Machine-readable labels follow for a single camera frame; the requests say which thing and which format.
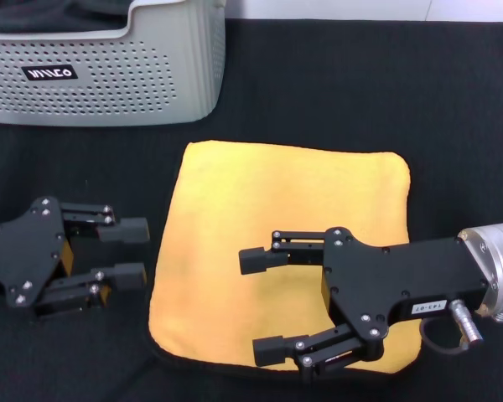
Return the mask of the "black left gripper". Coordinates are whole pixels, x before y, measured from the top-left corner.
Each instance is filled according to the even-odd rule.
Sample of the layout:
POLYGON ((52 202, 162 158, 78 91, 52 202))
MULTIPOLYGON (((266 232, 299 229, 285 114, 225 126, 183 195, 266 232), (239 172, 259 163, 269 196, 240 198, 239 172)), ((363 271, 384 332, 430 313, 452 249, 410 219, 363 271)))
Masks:
POLYGON ((116 264, 73 275, 66 234, 101 242, 150 241, 146 218, 117 219, 104 204, 59 203, 38 198, 16 219, 0 223, 0 293, 12 308, 34 308, 38 320, 107 305, 113 291, 146 285, 143 263, 116 264))

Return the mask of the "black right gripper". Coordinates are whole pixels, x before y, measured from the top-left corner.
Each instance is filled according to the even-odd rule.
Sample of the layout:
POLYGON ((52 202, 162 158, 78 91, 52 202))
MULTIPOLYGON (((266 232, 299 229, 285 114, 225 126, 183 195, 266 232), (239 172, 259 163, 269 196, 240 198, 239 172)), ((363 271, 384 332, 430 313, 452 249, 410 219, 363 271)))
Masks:
POLYGON ((347 229, 272 232, 269 250, 239 251, 242 275, 285 265, 323 265, 323 296, 330 317, 344 324, 314 335, 252 341, 255 364, 297 366, 301 380, 338 378, 353 363, 381 358, 391 325, 451 315, 463 347, 482 341, 471 317, 488 281, 460 238, 369 246, 347 229))

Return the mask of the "yellow and grey towel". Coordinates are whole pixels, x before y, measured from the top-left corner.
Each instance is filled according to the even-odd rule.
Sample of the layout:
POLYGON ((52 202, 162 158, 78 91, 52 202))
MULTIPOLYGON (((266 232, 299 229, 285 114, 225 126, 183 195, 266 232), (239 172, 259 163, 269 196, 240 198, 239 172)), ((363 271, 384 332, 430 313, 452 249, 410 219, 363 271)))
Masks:
POLYGON ((158 253, 148 309, 155 348, 179 361, 254 364, 252 343, 331 328, 321 270, 242 275, 241 250, 272 233, 346 227, 369 245, 408 241, 407 163, 392 152, 235 142, 189 144, 158 253))

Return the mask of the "grey perforated storage box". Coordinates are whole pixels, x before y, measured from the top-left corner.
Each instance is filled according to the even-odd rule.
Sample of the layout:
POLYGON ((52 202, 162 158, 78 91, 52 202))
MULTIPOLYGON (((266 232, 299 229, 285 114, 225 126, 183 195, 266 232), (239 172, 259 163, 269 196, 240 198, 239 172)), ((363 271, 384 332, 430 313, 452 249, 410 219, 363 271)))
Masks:
POLYGON ((123 28, 0 33, 0 123, 149 126, 217 104, 226 0, 132 0, 123 28))

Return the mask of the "dark cloth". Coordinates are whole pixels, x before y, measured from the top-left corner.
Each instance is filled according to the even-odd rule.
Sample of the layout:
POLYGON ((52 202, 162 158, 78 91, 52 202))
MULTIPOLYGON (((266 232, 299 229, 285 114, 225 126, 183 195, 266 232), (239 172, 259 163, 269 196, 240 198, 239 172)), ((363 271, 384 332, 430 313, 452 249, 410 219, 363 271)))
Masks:
POLYGON ((0 34, 123 28, 133 0, 0 0, 0 34))

